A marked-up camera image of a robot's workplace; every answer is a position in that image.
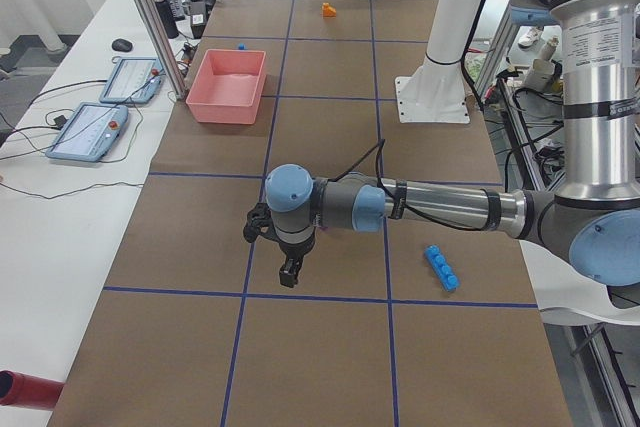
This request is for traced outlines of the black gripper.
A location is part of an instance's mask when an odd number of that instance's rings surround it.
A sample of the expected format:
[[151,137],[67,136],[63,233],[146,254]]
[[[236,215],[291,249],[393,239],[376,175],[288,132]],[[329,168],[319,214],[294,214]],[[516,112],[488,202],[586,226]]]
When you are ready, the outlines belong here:
[[276,243],[285,255],[285,262],[279,269],[279,282],[281,286],[291,288],[298,284],[303,259],[314,248],[315,240],[306,239],[299,243],[288,243],[283,240],[277,240]]

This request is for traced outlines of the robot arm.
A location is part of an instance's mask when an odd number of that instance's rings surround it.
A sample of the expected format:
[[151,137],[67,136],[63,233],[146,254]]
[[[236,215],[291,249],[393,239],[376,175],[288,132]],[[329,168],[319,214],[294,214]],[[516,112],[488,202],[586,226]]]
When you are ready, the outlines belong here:
[[553,192],[498,193],[367,177],[327,179],[286,164],[265,182],[244,236],[276,242],[282,285],[298,281],[319,227],[375,232],[385,219],[419,219],[464,231],[499,230],[546,248],[609,286],[639,280],[632,57],[639,0],[514,0],[514,13],[549,14],[562,29],[565,179]]

